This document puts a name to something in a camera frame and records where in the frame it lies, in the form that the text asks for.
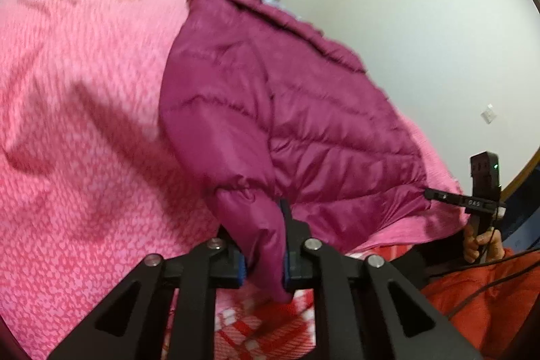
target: pink quilt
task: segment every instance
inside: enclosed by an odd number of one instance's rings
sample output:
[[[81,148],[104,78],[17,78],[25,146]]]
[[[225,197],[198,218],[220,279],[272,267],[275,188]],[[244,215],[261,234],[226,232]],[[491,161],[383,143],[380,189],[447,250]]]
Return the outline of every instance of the pink quilt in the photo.
[[[158,125],[161,76],[187,13],[185,0],[0,0],[0,315],[33,360],[145,254],[183,254],[218,228]],[[407,124],[430,185],[459,191]],[[356,251],[465,223],[458,209],[432,209],[437,222],[418,213]],[[257,295],[249,284],[220,292],[218,322]]]

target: black mechanical arm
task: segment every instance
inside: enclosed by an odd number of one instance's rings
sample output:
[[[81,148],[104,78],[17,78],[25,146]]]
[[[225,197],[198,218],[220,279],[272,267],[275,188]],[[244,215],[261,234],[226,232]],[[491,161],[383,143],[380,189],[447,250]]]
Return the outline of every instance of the black mechanical arm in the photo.
[[[498,185],[498,176],[493,184]],[[473,206],[493,219],[498,200],[426,190],[427,198]],[[481,360],[481,355],[393,263],[341,255],[313,238],[279,202],[287,233],[283,282],[313,289],[317,360]],[[223,228],[176,258],[147,255],[52,351],[49,360],[159,360],[179,289],[167,360],[213,359],[215,289],[237,289],[245,260]]]

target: finger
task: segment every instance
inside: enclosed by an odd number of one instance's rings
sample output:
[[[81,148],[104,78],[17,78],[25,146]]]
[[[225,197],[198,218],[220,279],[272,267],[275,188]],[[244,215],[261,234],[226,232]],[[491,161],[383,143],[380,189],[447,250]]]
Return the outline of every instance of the finger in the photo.
[[[491,241],[494,244],[498,244],[502,247],[503,238],[501,236],[501,231],[498,229],[495,229],[495,233],[493,234],[493,239]]]
[[[465,261],[468,262],[469,264],[472,264],[476,261],[474,258],[472,258],[469,255],[466,255],[465,253],[463,254],[463,257],[465,258]]]
[[[477,250],[478,247],[479,246],[476,243],[474,237],[467,237],[466,239],[463,240],[463,248],[464,249]]]
[[[495,242],[489,247],[487,262],[498,261],[504,258],[504,247],[501,241]]]
[[[493,231],[488,230],[487,232],[484,232],[481,235],[476,237],[476,243],[478,243],[480,246],[483,246],[484,244],[488,244],[490,242],[490,240],[491,240],[491,242],[493,242],[491,236],[493,236],[493,238],[495,238],[495,234],[493,233]]]
[[[470,224],[465,225],[463,228],[463,235],[465,238],[472,237],[474,235],[474,228]]]
[[[467,258],[471,259],[472,261],[470,261],[470,262],[474,262],[480,256],[480,252],[478,252],[478,250],[466,249],[463,252],[463,256],[465,256],[465,259],[467,259]]]

